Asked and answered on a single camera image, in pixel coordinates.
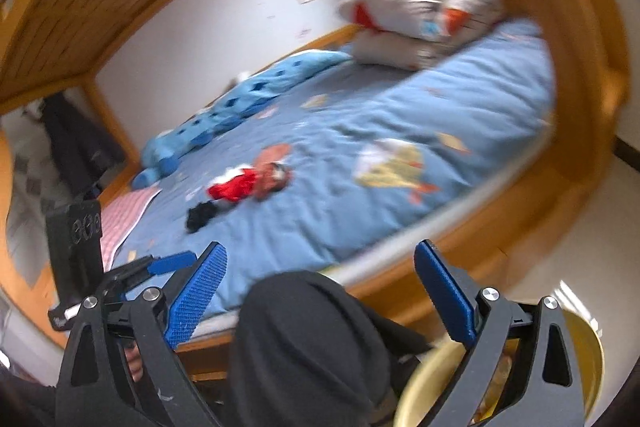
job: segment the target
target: wooden bunk bed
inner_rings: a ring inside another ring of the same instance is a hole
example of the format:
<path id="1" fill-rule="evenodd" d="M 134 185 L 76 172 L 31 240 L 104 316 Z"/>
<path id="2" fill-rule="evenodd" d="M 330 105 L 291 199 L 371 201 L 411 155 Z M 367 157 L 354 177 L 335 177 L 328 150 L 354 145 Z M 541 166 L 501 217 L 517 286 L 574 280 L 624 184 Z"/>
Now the wooden bunk bed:
<path id="1" fill-rule="evenodd" d="M 69 87 L 81 87 L 127 153 L 127 166 L 101 196 L 127 190 L 139 168 L 132 145 L 95 84 L 95 75 L 127 39 L 171 0 L 0 0 L 0 114 Z M 606 172 L 616 117 L 628 90 L 623 24 L 615 0 L 506 0 L 543 28 L 557 79 L 555 134 L 542 155 L 506 190 L 462 225 L 435 237 L 447 258 L 484 283 L 505 288 L 546 255 L 580 213 Z M 353 26 L 306 47 L 353 36 Z M 5 240 L 12 194 L 12 159 L 0 132 L 0 287 L 51 340 L 65 337 L 48 324 L 54 286 L 46 267 L 29 287 Z M 428 331 L 433 308 L 412 260 L 348 288 L 383 315 Z M 230 335 L 178 348 L 195 380 L 224 375 Z"/>

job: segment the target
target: bedsheet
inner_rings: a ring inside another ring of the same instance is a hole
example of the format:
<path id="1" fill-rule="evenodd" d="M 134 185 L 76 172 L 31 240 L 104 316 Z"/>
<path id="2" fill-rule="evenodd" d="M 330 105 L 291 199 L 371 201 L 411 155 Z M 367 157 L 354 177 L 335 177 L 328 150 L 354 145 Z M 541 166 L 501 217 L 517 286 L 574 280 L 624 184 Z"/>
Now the bedsheet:
<path id="1" fill-rule="evenodd" d="M 463 196 L 535 139 L 553 104 L 546 44 L 526 19 L 501 23 L 430 71 L 345 62 L 185 156 L 114 266 L 131 251 L 199 254 L 219 241 L 228 271 L 204 318 L 229 311 L 256 280 L 338 264 Z M 186 233 L 187 210 L 206 199 L 211 178 L 279 142 L 292 146 L 289 186 Z"/>

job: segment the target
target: person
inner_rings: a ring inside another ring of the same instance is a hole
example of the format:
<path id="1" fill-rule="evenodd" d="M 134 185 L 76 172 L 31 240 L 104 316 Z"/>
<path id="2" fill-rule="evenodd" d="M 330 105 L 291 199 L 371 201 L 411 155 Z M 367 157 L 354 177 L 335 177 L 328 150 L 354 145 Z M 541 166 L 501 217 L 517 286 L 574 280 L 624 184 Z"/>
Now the person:
<path id="1" fill-rule="evenodd" d="M 368 426 L 389 391 L 401 393 L 415 355 L 428 349 L 423 336 L 319 273 L 273 275 L 251 288 L 239 312 L 220 420 L 225 427 Z M 142 384 L 140 352 L 126 354 Z M 53 427 L 55 389 L 15 377 L 12 384 L 39 425 Z"/>

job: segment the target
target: stuffed toy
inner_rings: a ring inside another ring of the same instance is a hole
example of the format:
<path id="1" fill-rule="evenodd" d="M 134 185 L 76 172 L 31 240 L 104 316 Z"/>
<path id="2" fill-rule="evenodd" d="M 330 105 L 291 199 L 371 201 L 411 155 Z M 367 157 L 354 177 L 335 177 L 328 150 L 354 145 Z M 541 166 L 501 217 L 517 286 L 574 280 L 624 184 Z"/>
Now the stuffed toy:
<path id="1" fill-rule="evenodd" d="M 213 178 L 206 189 L 213 201 L 198 203 L 188 210 L 187 231 L 197 232 L 213 219 L 220 211 L 220 201 L 236 204 L 250 196 L 264 200 L 272 192 L 286 187 L 291 180 L 291 171 L 281 160 L 290 150 L 291 147 L 284 143 L 267 147 L 255 159 L 254 165 L 239 165 Z"/>
<path id="2" fill-rule="evenodd" d="M 181 126 L 165 131 L 147 142 L 142 150 L 143 171 L 131 182 L 137 190 L 153 185 L 161 178 L 173 174 L 180 165 L 180 158 L 197 147 L 209 143 L 214 136 L 240 125 L 259 113 L 283 92 L 308 80 L 351 56 L 342 52 L 307 50 L 277 62 L 265 71 L 244 78 L 235 87 L 217 99 L 213 105 Z"/>
<path id="3" fill-rule="evenodd" d="M 282 190 L 290 180 L 290 171 L 279 162 L 258 167 L 239 165 L 212 180 L 207 194 L 212 200 L 238 203 L 249 196 L 265 199 L 271 192 Z"/>
<path id="4" fill-rule="evenodd" d="M 182 156 L 213 139 L 216 124 L 217 120 L 203 112 L 175 129 L 162 132 L 149 140 L 140 158 L 144 170 L 133 178 L 131 188 L 139 190 L 150 187 L 177 171 Z"/>

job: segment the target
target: hanging clothes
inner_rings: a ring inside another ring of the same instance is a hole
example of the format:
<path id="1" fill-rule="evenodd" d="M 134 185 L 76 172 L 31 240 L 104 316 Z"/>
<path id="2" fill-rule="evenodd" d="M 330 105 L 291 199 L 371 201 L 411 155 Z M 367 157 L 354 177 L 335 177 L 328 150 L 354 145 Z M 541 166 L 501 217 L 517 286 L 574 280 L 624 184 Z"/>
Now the hanging clothes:
<path id="1" fill-rule="evenodd" d="M 94 190 L 108 169 L 125 160 L 116 140 L 61 92 L 44 99 L 42 123 L 51 142 L 51 157 L 73 197 Z"/>

